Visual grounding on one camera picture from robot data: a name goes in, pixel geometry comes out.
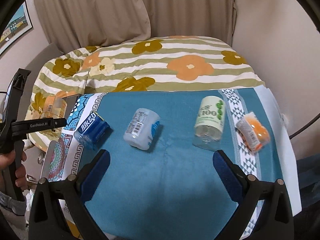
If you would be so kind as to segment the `person's left hand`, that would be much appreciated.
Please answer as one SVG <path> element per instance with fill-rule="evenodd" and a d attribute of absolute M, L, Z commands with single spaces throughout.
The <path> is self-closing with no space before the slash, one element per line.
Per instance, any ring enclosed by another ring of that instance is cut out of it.
<path fill-rule="evenodd" d="M 1 154 L 0 157 L 0 168 L 1 171 L 4 170 L 6 167 L 8 167 L 10 164 L 12 164 L 15 161 L 16 153 L 15 150 L 12 150 L 10 153 L 7 154 Z M 26 170 L 23 164 L 20 165 L 19 168 L 17 168 L 15 172 L 16 181 L 15 185 L 19 187 L 22 191 L 26 190 L 28 188 L 27 180 L 26 180 Z M 1 182 L 0 182 L 0 188 L 1 192 L 5 193 L 5 182 L 1 173 Z"/>

